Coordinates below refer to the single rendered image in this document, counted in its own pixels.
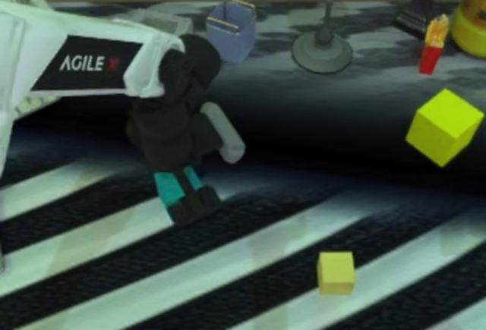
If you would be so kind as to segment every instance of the lamp stem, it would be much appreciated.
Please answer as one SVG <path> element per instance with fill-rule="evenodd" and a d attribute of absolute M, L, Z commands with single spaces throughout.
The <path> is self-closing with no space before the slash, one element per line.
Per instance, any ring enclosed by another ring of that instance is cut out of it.
<path fill-rule="evenodd" d="M 324 21 L 315 34 L 316 43 L 320 46 L 328 46 L 333 41 L 333 31 L 331 30 L 331 13 L 333 11 L 334 0 L 326 0 L 326 14 Z"/>

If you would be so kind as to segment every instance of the black label panel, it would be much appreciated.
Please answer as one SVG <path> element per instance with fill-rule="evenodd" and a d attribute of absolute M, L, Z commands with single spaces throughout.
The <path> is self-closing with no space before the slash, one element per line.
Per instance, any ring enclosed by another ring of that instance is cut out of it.
<path fill-rule="evenodd" d="M 69 36 L 33 91 L 124 89 L 123 75 L 141 43 Z"/>

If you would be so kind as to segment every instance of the french fries box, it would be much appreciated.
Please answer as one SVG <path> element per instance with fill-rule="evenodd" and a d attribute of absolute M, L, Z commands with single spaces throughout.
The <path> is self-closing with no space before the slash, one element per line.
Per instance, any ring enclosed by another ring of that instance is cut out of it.
<path fill-rule="evenodd" d="M 420 60 L 420 74 L 432 75 L 442 55 L 443 48 L 425 45 Z"/>

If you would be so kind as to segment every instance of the purple basket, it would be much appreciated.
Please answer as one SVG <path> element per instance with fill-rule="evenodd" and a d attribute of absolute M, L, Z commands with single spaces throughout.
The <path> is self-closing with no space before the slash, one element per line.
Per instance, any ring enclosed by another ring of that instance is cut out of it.
<path fill-rule="evenodd" d="M 225 0 L 206 19 L 207 40 L 224 62 L 242 63 L 256 40 L 255 7 L 239 0 Z"/>

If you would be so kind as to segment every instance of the bright yellow-green cube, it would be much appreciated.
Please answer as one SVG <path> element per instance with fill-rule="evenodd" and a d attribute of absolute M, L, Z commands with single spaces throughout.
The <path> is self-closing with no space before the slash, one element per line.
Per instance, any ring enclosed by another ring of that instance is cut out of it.
<path fill-rule="evenodd" d="M 406 141 L 444 167 L 471 143 L 484 114 L 449 90 L 415 113 Z"/>
<path fill-rule="evenodd" d="M 351 252 L 319 254 L 317 282 L 320 294 L 351 294 L 355 287 L 355 261 Z"/>

